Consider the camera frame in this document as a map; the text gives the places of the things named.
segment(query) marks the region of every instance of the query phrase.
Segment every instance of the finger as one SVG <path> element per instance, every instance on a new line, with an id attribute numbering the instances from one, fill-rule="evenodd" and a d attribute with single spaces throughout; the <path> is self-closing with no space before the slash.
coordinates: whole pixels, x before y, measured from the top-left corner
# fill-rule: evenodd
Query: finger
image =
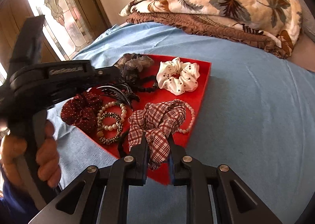
<path id="1" fill-rule="evenodd" d="M 52 160 L 56 153 L 57 142 L 52 137 L 47 138 L 36 153 L 36 162 L 39 166 L 42 166 Z"/>
<path id="2" fill-rule="evenodd" d="M 55 132 L 55 128 L 54 128 L 53 124 L 49 120 L 46 120 L 46 124 L 45 124 L 46 137 L 52 137 L 54 132 Z"/>
<path id="3" fill-rule="evenodd" d="M 41 181 L 48 180 L 51 175 L 57 170 L 59 163 L 59 155 L 56 154 L 55 158 L 50 160 L 48 163 L 39 167 L 37 175 Z"/>
<path id="4" fill-rule="evenodd" d="M 0 147 L 3 164 L 14 163 L 13 159 L 24 154 L 26 147 L 27 143 L 24 139 L 17 138 L 11 134 L 4 136 Z"/>
<path id="5" fill-rule="evenodd" d="M 61 169 L 60 169 L 60 166 L 58 166 L 57 170 L 48 179 L 47 184 L 51 188 L 55 188 L 60 182 L 60 179 L 61 179 Z"/>
<path id="6" fill-rule="evenodd" d="M 23 186 L 23 181 L 18 173 L 18 170 L 16 168 L 16 165 L 14 163 L 9 163 L 6 165 L 3 165 L 4 173 L 6 174 L 8 180 L 10 182 L 18 187 L 21 188 Z"/>

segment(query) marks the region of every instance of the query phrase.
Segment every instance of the plaid scrunchie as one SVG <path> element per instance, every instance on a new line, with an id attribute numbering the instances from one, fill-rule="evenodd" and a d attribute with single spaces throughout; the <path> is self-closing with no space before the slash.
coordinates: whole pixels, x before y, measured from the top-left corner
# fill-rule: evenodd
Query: plaid scrunchie
<path id="1" fill-rule="evenodd" d="M 141 143 L 146 131 L 150 159 L 149 168 L 156 170 L 167 160 L 170 146 L 167 138 L 174 134 L 186 119 L 185 103 L 179 99 L 158 104 L 147 103 L 143 110 L 135 111 L 129 118 L 129 149 Z"/>

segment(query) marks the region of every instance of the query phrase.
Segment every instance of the white polka dot scrunchie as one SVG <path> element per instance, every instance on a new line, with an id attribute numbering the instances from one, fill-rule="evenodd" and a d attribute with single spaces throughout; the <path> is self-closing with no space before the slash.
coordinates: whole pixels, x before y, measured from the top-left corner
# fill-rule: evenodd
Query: white polka dot scrunchie
<path id="1" fill-rule="evenodd" d="M 186 91 L 194 91 L 198 87 L 199 65 L 197 63 L 181 62 L 180 58 L 160 63 L 157 73 L 157 82 L 160 89 L 166 89 L 174 95 L 183 94 Z"/>

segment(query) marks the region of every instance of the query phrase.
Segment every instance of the bed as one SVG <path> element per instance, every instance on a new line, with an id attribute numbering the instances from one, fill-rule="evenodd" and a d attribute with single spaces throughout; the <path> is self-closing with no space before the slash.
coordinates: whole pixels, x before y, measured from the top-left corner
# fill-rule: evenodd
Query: bed
<path id="1" fill-rule="evenodd" d="M 133 52 L 212 62 L 187 153 L 207 165 L 229 165 L 284 224 L 295 223 L 315 192 L 315 73 L 257 48 L 153 22 L 116 25 L 75 59 L 100 68 Z M 87 166 L 115 158 L 62 122 L 63 104 L 48 118 L 64 187 Z M 144 187 L 130 187 L 127 222 L 185 223 L 185 201 L 184 187 L 148 178 Z"/>

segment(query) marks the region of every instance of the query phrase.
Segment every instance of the red polka dot scrunchie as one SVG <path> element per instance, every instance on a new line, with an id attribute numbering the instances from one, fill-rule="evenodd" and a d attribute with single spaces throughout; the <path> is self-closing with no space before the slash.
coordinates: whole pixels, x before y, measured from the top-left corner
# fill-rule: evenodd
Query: red polka dot scrunchie
<path id="1" fill-rule="evenodd" d="M 85 91 L 68 100 L 62 107 L 60 116 L 66 124 L 90 134 L 96 129 L 96 116 L 102 104 L 99 95 Z"/>

